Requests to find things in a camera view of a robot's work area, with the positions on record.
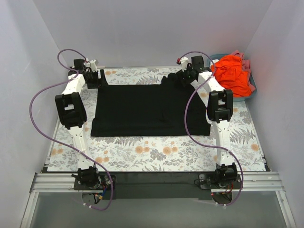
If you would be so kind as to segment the black t-shirt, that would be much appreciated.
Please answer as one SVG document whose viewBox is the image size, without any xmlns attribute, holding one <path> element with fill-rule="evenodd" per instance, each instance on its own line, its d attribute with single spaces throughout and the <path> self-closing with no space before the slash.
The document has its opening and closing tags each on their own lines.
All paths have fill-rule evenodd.
<svg viewBox="0 0 304 228">
<path fill-rule="evenodd" d="M 91 136 L 208 136 L 206 107 L 194 90 L 175 73 L 158 85 L 101 87 Z"/>
</svg>

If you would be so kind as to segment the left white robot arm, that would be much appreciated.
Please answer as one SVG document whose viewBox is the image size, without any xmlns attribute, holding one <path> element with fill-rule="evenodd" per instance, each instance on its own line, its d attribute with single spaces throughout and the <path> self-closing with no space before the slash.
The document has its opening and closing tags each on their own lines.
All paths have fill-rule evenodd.
<svg viewBox="0 0 304 228">
<path fill-rule="evenodd" d="M 91 156 L 84 127 L 87 114 L 80 94 L 84 85 L 89 89 L 107 85 L 104 73 L 97 69 L 97 64 L 98 61 L 95 59 L 75 59 L 74 67 L 68 76 L 70 81 L 62 94 L 55 96 L 59 120 L 67 128 L 73 147 L 79 150 L 76 152 L 77 174 L 72 176 L 77 184 L 91 190 L 99 189 L 102 181 L 96 164 L 87 159 Z"/>
</svg>

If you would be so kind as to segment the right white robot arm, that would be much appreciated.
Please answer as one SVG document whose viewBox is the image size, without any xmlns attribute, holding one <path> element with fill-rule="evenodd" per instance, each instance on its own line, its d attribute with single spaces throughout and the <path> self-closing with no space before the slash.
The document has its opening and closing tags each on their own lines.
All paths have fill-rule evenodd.
<svg viewBox="0 0 304 228">
<path fill-rule="evenodd" d="M 215 131 L 217 149 L 217 160 L 215 171 L 204 176 L 201 183 L 206 189 L 213 186 L 219 188 L 232 187 L 237 181 L 238 171 L 231 155 L 229 127 L 233 115 L 233 93 L 222 87 L 214 77 L 214 70 L 204 67 L 202 56 L 195 56 L 191 61 L 187 57 L 177 59 L 177 64 L 181 70 L 177 73 L 183 86 L 189 85 L 193 81 L 200 83 L 200 88 L 204 88 L 209 94 L 207 107 L 207 117 L 211 121 Z"/>
</svg>

